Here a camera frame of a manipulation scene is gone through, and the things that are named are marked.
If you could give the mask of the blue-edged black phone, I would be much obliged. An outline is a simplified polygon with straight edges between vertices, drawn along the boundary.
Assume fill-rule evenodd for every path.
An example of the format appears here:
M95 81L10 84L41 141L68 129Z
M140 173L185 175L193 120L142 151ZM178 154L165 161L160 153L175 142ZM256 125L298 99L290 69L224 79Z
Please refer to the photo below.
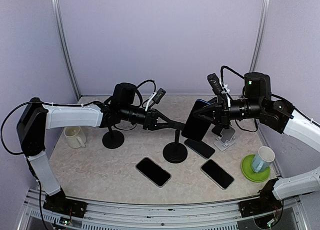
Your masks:
M185 123L184 129L181 132L181 135L183 137L191 139L196 142L202 141L211 123L194 117L193 113L195 110L199 110L200 108L207 105L209 105L209 103L202 99L197 99L195 101L192 107L192 110Z

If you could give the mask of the black round-base phone stand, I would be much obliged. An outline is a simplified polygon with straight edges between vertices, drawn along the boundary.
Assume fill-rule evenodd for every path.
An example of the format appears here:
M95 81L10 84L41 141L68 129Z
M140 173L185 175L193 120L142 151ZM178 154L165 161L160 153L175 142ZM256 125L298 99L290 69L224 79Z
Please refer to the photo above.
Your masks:
M174 142L167 144L163 149L163 157L166 161L179 164L186 160L188 156L187 148L179 142L180 131L175 131Z

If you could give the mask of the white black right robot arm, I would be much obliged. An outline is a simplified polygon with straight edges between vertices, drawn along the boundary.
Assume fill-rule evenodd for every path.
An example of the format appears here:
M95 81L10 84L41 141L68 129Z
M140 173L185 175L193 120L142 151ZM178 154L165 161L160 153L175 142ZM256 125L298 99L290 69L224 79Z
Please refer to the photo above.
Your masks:
M251 72L242 76L244 80L243 98L231 100L223 79L216 74L208 75L216 100L195 110L194 117L215 126L228 129L232 120L257 119L274 131L293 137L315 151L320 150L320 125L305 116L290 101L278 96L272 100L270 77L263 73ZM320 189L320 169L289 178L268 181L266 192L256 200L256 208L266 212L276 199L311 193Z

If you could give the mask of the black folding phone stand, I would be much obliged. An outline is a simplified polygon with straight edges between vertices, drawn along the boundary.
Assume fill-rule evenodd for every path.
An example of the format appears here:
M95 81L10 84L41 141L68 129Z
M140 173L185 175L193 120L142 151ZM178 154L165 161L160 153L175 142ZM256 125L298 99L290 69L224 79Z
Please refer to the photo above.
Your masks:
M211 132L217 136L221 136L221 132L222 132L223 128L219 127L219 126L215 126L212 128Z

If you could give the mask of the silver folding phone stand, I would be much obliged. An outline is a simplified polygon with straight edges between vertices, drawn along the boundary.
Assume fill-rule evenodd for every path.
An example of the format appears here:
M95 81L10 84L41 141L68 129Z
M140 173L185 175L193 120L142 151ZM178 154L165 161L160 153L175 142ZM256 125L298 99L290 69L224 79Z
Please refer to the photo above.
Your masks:
M229 129L223 129L220 133L220 136L216 138L214 145L220 151L225 151L227 148L235 144L236 142L235 133L236 133L236 130L232 127L230 127Z

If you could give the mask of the teal-edged black phone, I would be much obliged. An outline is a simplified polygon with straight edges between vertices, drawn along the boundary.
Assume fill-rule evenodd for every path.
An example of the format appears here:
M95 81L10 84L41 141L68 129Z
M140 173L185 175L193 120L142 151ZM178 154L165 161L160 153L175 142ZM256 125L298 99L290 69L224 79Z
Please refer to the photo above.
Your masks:
M209 159L216 151L203 141L196 142L191 139L187 139L184 141L184 144L204 159Z

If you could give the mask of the clear-case black phone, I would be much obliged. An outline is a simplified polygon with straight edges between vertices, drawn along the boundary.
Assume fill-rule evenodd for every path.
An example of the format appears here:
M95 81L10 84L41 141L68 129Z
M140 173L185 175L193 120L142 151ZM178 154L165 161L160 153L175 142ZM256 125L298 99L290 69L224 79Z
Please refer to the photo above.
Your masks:
M161 168L150 158L145 157L136 164L136 169L154 183L157 187L163 187L170 179L171 174Z

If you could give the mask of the white-edged black phone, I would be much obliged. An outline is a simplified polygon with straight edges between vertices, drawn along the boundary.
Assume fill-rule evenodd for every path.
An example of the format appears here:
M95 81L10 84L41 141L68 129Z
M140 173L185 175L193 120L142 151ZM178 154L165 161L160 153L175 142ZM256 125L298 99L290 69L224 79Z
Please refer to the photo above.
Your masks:
M205 162L200 169L222 190L228 189L235 180L229 173L211 159Z

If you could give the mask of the light blue cup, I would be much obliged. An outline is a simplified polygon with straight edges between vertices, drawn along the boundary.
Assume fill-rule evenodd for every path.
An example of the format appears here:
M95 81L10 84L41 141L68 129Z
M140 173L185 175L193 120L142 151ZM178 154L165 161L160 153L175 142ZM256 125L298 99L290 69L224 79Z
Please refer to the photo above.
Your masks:
M260 173L265 171L275 160L275 157L275 153L271 148L267 146L260 147L251 162L253 172Z

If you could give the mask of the white mug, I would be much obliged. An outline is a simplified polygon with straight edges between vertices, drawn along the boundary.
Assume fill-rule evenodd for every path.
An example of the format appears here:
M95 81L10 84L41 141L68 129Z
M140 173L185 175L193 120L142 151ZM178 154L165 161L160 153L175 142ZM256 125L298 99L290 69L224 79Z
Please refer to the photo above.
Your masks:
M63 134L69 147L73 149L86 147L87 137L80 126L66 127Z

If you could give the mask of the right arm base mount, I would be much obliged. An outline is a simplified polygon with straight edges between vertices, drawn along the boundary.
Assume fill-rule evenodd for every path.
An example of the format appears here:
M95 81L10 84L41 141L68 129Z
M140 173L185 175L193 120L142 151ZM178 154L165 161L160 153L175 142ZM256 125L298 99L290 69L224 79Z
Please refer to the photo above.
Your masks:
M283 203L281 200L270 197L259 197L240 201L238 205L241 216L249 217L280 209L282 208Z

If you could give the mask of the aluminium front rail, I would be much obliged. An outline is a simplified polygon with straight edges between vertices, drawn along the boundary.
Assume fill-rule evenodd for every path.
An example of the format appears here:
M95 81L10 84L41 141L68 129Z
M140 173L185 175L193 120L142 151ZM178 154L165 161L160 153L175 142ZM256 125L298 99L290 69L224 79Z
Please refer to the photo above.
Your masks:
M42 213L44 220L49 223L48 228L52 227L50 223L56 222L57 226L65 229L252 229L256 227L255 218L271 214L266 212L242 217L239 202L255 200L257 196L220 202L165 205L114 203L71 196L67 198L87 203L84 217L71 217L71 224L64 226L59 224L59 220L65 215L44 209ZM27 229L32 217L40 220L39 228L42 229L39 190L31 188L14 229ZM243 227L239 227L241 221L251 220L253 223L249 223L249 226L241 223ZM298 197L284 201L282 217L271 229L311 229Z

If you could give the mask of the left aluminium frame post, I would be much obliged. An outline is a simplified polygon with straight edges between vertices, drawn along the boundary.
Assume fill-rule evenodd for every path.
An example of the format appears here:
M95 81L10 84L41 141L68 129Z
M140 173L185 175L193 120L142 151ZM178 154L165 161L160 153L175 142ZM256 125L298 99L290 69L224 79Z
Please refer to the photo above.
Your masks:
M64 26L63 26L63 19L62 19L62 13L61 13L61 8L60 8L60 2L59 0L51 0L52 3L52 8L53 8L53 13L56 21L56 26L57 26L57 33L58 33L58 38L59 42L61 45L62 49L62 54L63 58L65 61L66 69L67 69L67 74L70 79L71 83L71 88L73 90L74 96L76 100L78 101L81 98L81 91L79 89L79 85L76 79L76 75L73 69L68 45L67 45L67 39L65 36L65 31L64 31Z

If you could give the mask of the aluminium frame post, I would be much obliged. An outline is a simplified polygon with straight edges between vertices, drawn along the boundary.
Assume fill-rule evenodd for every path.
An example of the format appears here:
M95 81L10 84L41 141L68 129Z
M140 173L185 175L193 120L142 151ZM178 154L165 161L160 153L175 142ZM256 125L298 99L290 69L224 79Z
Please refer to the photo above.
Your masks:
M249 66L249 73L255 72L257 68L261 47L263 44L263 38L264 38L265 28L266 28L267 19L268 19L270 3L271 3L271 0L262 0L262 7L261 7L259 24L258 24L257 36L256 36L255 45L253 49L253 55L252 55L250 66Z
M59 0L51 0L52 3L52 8L53 8L53 13L56 21L56 26L57 26L57 33L58 33L58 38L59 42L61 45L62 49L62 54L63 58L65 61L66 69L67 69L67 74L70 79L71 83L71 88L73 90L74 96L76 100L78 101L81 98L81 91L79 89L79 85L76 79L76 75L73 69L68 45L67 45L67 39L65 36L65 31L64 31L64 26L63 26L63 19L62 19L62 13L61 13L61 8L60 8L60 2Z

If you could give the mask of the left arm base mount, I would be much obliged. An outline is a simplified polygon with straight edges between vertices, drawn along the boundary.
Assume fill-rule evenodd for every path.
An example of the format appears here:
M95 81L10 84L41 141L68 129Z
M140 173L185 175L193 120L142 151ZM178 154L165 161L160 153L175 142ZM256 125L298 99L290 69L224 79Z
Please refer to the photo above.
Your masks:
M48 197L43 204L43 208L71 217L84 218L87 209L87 203L68 198Z

